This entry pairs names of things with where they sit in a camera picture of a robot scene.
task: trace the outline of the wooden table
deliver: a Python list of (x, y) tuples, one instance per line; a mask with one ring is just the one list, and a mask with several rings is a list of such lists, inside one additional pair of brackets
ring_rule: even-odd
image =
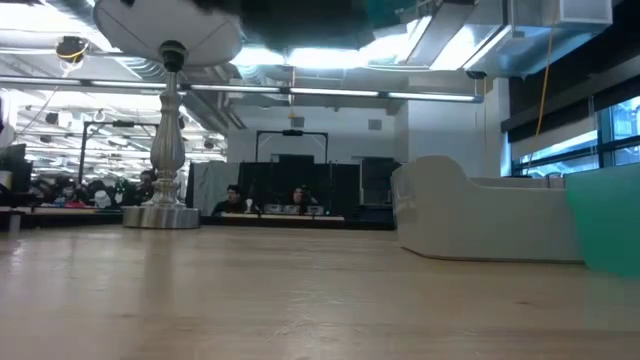
[(428, 260), (393, 232), (121, 226), (0, 241), (7, 360), (638, 359), (640, 284)]

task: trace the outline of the lamp shade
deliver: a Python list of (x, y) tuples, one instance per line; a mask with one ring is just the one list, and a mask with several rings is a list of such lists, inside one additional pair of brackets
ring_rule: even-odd
[(212, 66), (233, 59), (242, 48), (237, 16), (198, 10), (183, 0), (98, 0), (93, 10), (98, 29), (126, 54), (162, 62), (158, 49), (166, 41), (188, 52), (185, 66)]

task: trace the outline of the fluorescent light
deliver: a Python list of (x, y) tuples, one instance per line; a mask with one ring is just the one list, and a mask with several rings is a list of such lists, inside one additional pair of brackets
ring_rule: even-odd
[(491, 39), (491, 41), (489, 41), (482, 49), (480, 49), (480, 51), (478, 51), (475, 55), (473, 55), (473, 57), (471, 57), (471, 59), (469, 59), (469, 61), (467, 61), (466, 64), (464, 64), (463, 68), (465, 70), (468, 70), (469, 68), (471, 68), (473, 65), (475, 65), (478, 61), (480, 61), (480, 59), (482, 59), (485, 55), (487, 55), (487, 53), (493, 49), (496, 45), (498, 45), (498, 43), (500, 42), (500, 40), (502, 40), (505, 36), (507, 36), (507, 34), (511, 33), (511, 25), (507, 25), (504, 27), (504, 29), (502, 29), (493, 39)]
[(81, 85), (80, 80), (0, 76), (0, 83), (36, 85)]
[(230, 61), (236, 66), (252, 65), (284, 65), (284, 56), (275, 53), (267, 48), (257, 46), (246, 46), (240, 53)]
[(353, 69), (367, 65), (358, 50), (298, 48), (291, 52), (287, 64), (307, 69)]
[(407, 32), (409, 33), (409, 40), (405, 45), (404, 49), (400, 51), (398, 56), (396, 57), (396, 64), (401, 62), (406, 62), (409, 59), (409, 56), (413, 53), (418, 42), (424, 35), (424, 32), (427, 31), (427, 27), (429, 27), (429, 23), (431, 23), (432, 16), (425, 16), (419, 20), (414, 20), (407, 24)]
[(473, 31), (465, 25), (449, 41), (440, 55), (429, 67), (430, 70), (458, 70), (475, 53)]
[(106, 86), (116, 88), (153, 89), (164, 90), (167, 86), (161, 83), (133, 82), (133, 81), (103, 81), (94, 80), (91, 82), (95, 86)]
[(193, 90), (224, 91), (243, 93), (279, 93), (280, 88), (270, 86), (234, 86), (234, 85), (192, 85)]
[(291, 88), (292, 94), (376, 97), (377, 91)]
[(473, 102), (477, 99), (475, 96), (470, 96), (470, 95), (448, 95), (448, 94), (426, 94), (426, 93), (390, 92), (388, 95), (392, 99), (402, 99), (402, 100)]
[(107, 141), (110, 141), (116, 145), (120, 145), (120, 146), (127, 146), (129, 145), (129, 142), (126, 139), (120, 138), (120, 137), (116, 137), (116, 136), (112, 136), (110, 138), (107, 139)]

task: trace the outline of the lamp base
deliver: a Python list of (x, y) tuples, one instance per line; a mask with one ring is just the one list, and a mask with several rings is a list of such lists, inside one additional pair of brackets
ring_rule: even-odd
[(127, 206), (123, 208), (123, 225), (142, 229), (197, 229), (200, 210), (160, 206)]

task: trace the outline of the lamp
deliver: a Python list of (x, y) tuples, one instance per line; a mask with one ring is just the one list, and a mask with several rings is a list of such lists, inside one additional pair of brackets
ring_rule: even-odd
[(151, 146), (151, 163), (158, 175), (155, 191), (142, 206), (124, 207), (124, 226), (199, 227), (199, 210), (188, 209), (178, 200), (174, 184), (186, 158), (178, 119), (182, 103), (178, 73), (185, 65), (212, 66), (233, 59), (241, 48), (238, 18), (219, 10), (202, 12), (184, 6), (181, 0), (136, 0), (129, 4), (99, 0), (94, 18), (98, 29), (114, 46), (161, 62), (167, 70), (166, 86), (160, 95), (162, 118)]

